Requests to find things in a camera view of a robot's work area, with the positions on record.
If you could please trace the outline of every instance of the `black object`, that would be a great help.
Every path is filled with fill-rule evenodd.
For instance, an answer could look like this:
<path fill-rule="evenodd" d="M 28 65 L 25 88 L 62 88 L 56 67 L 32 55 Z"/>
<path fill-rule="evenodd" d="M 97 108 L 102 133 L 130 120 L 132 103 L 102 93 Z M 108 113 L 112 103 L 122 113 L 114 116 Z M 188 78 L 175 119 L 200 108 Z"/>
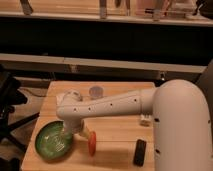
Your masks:
<path fill-rule="evenodd" d="M 202 16 L 213 19 L 213 0 L 197 0 L 196 5 L 194 15 L 199 10 Z"/>
<path fill-rule="evenodd" d="M 115 6 L 119 8 L 121 6 L 121 0 L 115 0 Z"/>
<path fill-rule="evenodd" d="M 19 167 L 20 161 L 17 158 L 12 158 L 10 161 L 0 158 L 0 170 L 2 171 L 19 171 Z"/>
<path fill-rule="evenodd" d="M 30 15 L 33 13 L 33 8 L 30 5 L 28 0 L 20 0 L 20 2 L 21 2 L 23 13 L 25 15 Z"/>
<path fill-rule="evenodd" d="M 26 146 L 19 142 L 11 132 L 37 118 L 39 113 L 33 114 L 10 125 L 8 124 L 9 114 L 15 111 L 12 105 L 24 104 L 27 102 L 27 98 L 17 90 L 21 86 L 21 83 L 13 78 L 9 72 L 4 71 L 2 67 L 0 67 L 0 71 L 0 142 L 4 138 L 7 138 L 25 152 Z"/>
<path fill-rule="evenodd" d="M 136 142 L 135 155 L 133 163 L 137 166 L 143 166 L 146 152 L 146 141 L 138 139 Z"/>
<path fill-rule="evenodd" d="M 196 82 L 196 85 L 202 90 L 208 103 L 210 119 L 211 119 L 211 121 L 209 121 L 208 123 L 209 124 L 212 123 L 211 127 L 212 127 L 212 142 L 213 142 L 213 81 L 212 80 L 213 80 L 213 59 Z"/>

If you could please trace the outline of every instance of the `wooden table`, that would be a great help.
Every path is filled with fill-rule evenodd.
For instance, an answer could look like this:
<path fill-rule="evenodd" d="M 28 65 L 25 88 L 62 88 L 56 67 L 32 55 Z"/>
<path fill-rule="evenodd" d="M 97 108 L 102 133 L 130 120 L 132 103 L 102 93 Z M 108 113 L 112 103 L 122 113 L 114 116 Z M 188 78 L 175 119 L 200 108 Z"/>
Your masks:
<path fill-rule="evenodd" d="M 94 157 L 88 154 L 87 141 L 78 135 L 74 137 L 72 150 L 58 161 L 46 162 L 36 153 L 34 143 L 37 133 L 47 123 L 58 120 L 56 95 L 75 89 L 83 95 L 84 100 L 89 100 L 88 92 L 94 85 L 104 89 L 104 96 L 154 87 L 150 82 L 52 82 L 25 154 L 22 171 L 154 171 L 153 127 L 141 126 L 140 116 L 137 115 L 85 119 L 86 125 L 97 134 Z M 135 144 L 139 138 L 147 141 L 143 167 L 132 164 Z"/>

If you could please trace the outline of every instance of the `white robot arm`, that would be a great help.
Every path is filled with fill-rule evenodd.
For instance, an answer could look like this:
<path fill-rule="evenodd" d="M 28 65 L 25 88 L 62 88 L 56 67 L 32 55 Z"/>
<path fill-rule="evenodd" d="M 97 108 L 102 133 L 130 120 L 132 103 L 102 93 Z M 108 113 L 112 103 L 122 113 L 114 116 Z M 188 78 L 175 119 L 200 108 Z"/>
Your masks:
<path fill-rule="evenodd" d="M 212 171 L 208 105 L 194 84 L 173 80 L 159 88 L 81 101 L 76 91 L 57 97 L 65 131 L 78 133 L 84 118 L 153 112 L 156 171 Z"/>

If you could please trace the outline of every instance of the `floor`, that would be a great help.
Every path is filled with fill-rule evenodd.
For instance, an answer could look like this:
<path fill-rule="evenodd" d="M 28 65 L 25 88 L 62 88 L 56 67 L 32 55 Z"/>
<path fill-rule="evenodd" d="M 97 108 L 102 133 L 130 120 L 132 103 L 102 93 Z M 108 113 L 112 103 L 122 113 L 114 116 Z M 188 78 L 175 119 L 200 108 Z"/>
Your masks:
<path fill-rule="evenodd" d="M 19 90 L 28 98 L 28 101 L 27 104 L 15 106 L 15 113 L 10 114 L 9 123 L 13 123 L 31 114 L 39 112 L 47 92 L 47 89 L 41 88 L 21 87 Z M 30 141 L 35 123 L 36 120 L 29 122 L 28 124 L 14 130 L 12 134 L 20 140 L 20 142 L 27 145 Z M 15 157 L 22 161 L 24 158 L 24 152 L 7 141 L 7 139 L 4 139 L 0 143 L 0 157 L 6 160 L 10 160 Z"/>

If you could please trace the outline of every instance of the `dark background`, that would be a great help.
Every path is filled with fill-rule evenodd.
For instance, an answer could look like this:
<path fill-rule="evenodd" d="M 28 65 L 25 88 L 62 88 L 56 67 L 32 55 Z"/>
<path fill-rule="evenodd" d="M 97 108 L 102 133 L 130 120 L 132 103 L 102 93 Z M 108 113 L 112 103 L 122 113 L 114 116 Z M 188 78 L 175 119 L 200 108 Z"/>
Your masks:
<path fill-rule="evenodd" d="M 0 18 L 0 53 L 207 65 L 213 28 Z"/>

